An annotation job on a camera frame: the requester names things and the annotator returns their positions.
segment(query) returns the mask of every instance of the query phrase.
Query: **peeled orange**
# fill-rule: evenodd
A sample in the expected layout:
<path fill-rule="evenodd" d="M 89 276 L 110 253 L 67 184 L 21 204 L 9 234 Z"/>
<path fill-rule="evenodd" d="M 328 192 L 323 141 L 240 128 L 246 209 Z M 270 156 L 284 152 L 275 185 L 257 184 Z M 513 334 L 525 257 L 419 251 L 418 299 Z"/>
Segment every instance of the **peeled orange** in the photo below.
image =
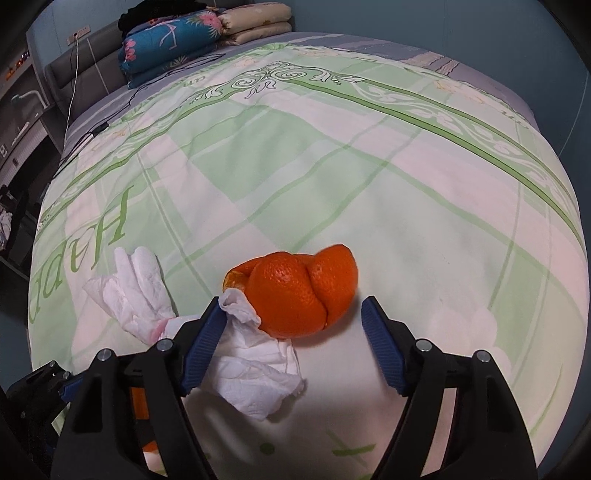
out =
<path fill-rule="evenodd" d="M 261 330 L 278 339 L 299 338 L 334 324 L 357 290 L 351 250 L 333 245 L 316 255 L 275 252 L 231 269 L 222 288 L 242 290 L 261 318 Z"/>

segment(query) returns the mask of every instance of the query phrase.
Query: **power strip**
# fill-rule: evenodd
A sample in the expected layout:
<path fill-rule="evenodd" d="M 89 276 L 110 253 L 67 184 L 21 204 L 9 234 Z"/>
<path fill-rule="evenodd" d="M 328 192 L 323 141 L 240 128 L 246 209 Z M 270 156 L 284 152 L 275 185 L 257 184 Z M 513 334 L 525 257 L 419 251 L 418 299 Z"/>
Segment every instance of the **power strip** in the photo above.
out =
<path fill-rule="evenodd" d="M 82 27 L 80 30 L 74 32 L 67 38 L 68 45 L 72 45 L 76 41 L 76 36 L 78 36 L 78 40 L 80 40 L 84 35 L 90 33 L 90 25 Z"/>

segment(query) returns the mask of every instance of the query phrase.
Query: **green and white bedsheet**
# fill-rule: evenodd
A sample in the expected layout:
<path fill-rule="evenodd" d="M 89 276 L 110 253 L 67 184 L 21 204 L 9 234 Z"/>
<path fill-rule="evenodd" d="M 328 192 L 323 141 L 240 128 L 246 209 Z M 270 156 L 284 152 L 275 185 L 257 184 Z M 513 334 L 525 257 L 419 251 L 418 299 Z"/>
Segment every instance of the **green and white bedsheet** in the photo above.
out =
<path fill-rule="evenodd" d="M 150 248 L 180 315 L 230 267 L 276 250 L 353 251 L 359 299 L 444 351 L 490 350 L 538 461 L 569 404 L 589 304 L 574 191 L 501 101 L 429 70 L 269 44 L 189 75 L 95 138 L 52 182 L 30 284 L 33 366 L 74 372 L 145 349 L 88 298 L 113 250 Z M 187 409 L 221 480 L 371 476 L 404 399 L 359 320 L 294 342 L 307 388 L 257 422 L 194 391 Z M 432 461 L 441 455 L 447 395 Z"/>

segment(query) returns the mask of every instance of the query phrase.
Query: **blue gripper pad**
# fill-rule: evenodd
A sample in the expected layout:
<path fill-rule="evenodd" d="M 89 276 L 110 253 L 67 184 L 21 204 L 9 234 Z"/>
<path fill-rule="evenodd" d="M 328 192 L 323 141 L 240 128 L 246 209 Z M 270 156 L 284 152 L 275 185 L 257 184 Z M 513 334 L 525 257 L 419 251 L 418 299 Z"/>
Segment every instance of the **blue gripper pad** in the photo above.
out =
<path fill-rule="evenodd" d="M 64 403 L 68 404 L 74 400 L 74 397 L 78 393 L 78 389 L 82 385 L 83 380 L 84 376 L 81 375 L 80 377 L 76 378 L 73 382 L 64 385 L 63 390 L 61 392 L 61 399 Z"/>
<path fill-rule="evenodd" d="M 207 367 L 212 361 L 217 343 L 226 328 L 227 320 L 226 312 L 217 304 L 205 320 L 205 324 L 197 334 L 187 355 L 185 355 L 183 380 L 181 382 L 185 395 L 201 385 Z"/>
<path fill-rule="evenodd" d="M 376 305 L 376 300 L 373 297 L 366 298 L 361 304 L 361 323 L 365 335 L 386 383 L 403 395 L 408 387 L 404 379 L 404 357 L 386 327 L 385 321 L 391 320 L 382 318 L 382 311 Z"/>

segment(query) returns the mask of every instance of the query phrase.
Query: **tissue paper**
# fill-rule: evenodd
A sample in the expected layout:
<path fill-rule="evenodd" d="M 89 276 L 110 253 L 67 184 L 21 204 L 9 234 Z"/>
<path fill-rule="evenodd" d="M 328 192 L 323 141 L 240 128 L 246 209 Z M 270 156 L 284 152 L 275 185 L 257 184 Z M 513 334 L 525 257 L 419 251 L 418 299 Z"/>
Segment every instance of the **tissue paper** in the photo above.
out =
<path fill-rule="evenodd" d="M 199 315 L 177 317 L 162 281 L 155 255 L 138 247 L 132 255 L 115 249 L 117 273 L 89 280 L 84 289 L 121 328 L 147 345 L 173 338 L 183 323 Z M 202 389 L 216 393 L 238 411 L 263 420 L 289 395 L 297 395 L 303 380 L 290 340 L 276 340 L 259 330 L 261 319 L 236 288 L 219 299 L 228 316 Z"/>

